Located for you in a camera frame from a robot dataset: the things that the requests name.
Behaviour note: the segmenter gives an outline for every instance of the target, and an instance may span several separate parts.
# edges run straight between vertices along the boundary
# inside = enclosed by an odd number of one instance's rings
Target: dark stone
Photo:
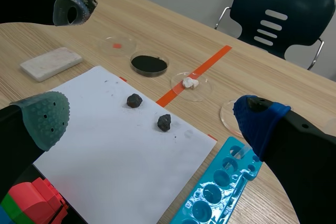
[[[166,115],[162,115],[159,117],[158,120],[158,127],[160,128],[160,130],[166,132],[168,130],[170,130],[170,123],[172,122],[171,117],[169,114]]]
[[[127,105],[131,108],[137,108],[142,103],[142,99],[138,94],[133,94],[127,98]]]

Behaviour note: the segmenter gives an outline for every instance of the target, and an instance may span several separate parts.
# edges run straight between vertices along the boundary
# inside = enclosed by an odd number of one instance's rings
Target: wooden table
[[[176,73],[193,71],[223,46],[231,46],[232,49],[204,74],[214,85],[209,98],[189,102],[177,97],[166,107],[204,133],[211,134],[218,142],[159,223],[170,222],[231,135],[219,118],[225,101],[243,94],[257,94],[290,104],[294,111],[320,128],[335,117],[336,84],[330,80],[147,0],[98,2],[94,14],[82,26],[0,26],[0,108],[48,91],[97,65],[124,77],[130,85],[156,101],[171,88],[170,80]],[[157,78],[142,77],[131,70],[128,57],[103,54],[97,38],[122,33],[136,38],[137,50],[156,50],[168,57],[167,73]],[[23,61],[64,46],[83,56],[84,62],[42,83],[35,82],[19,69]],[[296,222],[286,193],[264,164],[258,177],[247,184],[229,223]]]

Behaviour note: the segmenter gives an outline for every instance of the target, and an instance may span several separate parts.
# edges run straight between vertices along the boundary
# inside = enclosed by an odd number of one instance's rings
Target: petri dish
[[[184,78],[190,77],[199,81],[198,86],[195,89],[185,89],[182,86]],[[211,82],[204,76],[195,73],[182,72],[172,77],[171,80],[172,90],[185,100],[200,102],[211,95],[213,87]]]
[[[108,56],[131,56],[136,50],[136,43],[131,35],[113,35],[100,41],[100,50]]]
[[[160,76],[167,71],[168,66],[168,58],[158,51],[137,51],[131,57],[131,68],[145,77]]]
[[[221,111],[219,113],[220,120],[224,126],[234,135],[243,137],[242,132],[239,129],[238,122],[235,115],[233,114],[233,106],[235,100],[225,102],[222,105]]]

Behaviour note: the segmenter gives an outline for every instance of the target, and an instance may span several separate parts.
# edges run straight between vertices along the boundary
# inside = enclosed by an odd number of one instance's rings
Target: orange tape strip
[[[121,80],[123,80],[124,82],[127,82],[127,80],[126,80],[125,78],[122,78],[121,76],[119,76],[119,78],[120,78]]]
[[[210,67],[213,66],[217,61],[220,60],[221,57],[226,55],[232,47],[230,46],[225,46],[223,47],[220,51],[218,51],[215,55],[213,55],[210,59],[208,59],[206,62],[204,62],[202,65],[200,65],[197,69],[195,69],[189,77],[192,77],[192,75],[202,75],[205,73],[206,70],[208,70]],[[183,90],[184,87],[182,85],[182,81],[179,82],[173,89],[168,91],[163,97],[158,99],[156,102],[158,105],[162,107],[166,107],[171,101],[174,100],[175,97],[177,97],[178,94],[180,94]]]
[[[216,139],[216,138],[214,138],[213,136],[211,136],[210,134],[208,134],[208,136],[209,136],[209,137],[211,137],[212,139],[214,139],[214,140],[216,140],[216,141],[217,141],[217,139]]]

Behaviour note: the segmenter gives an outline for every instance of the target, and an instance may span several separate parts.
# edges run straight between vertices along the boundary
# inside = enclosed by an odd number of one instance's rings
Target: metal chair leg
[[[316,63],[316,61],[317,61],[317,58],[320,56],[320,52],[321,52],[322,47],[323,47],[323,45],[324,45],[324,41],[323,41],[321,38],[319,38],[319,41],[321,42],[321,45],[320,45],[320,47],[319,47],[319,50],[317,50],[317,53],[316,53],[316,55],[315,55],[315,57],[314,57],[312,63],[310,64],[308,70],[310,70],[310,69],[315,65],[315,63]]]
[[[224,16],[225,12],[226,12],[227,10],[229,10],[229,9],[231,9],[231,7],[226,7],[226,8],[224,9],[223,13],[221,14],[221,16],[219,17],[219,20],[218,20],[218,22],[217,22],[217,24],[216,24],[216,26],[215,26],[215,29],[216,29],[216,30],[217,30],[217,27],[218,27],[219,23],[221,22],[221,20],[222,20],[222,18],[223,18],[223,16]]]

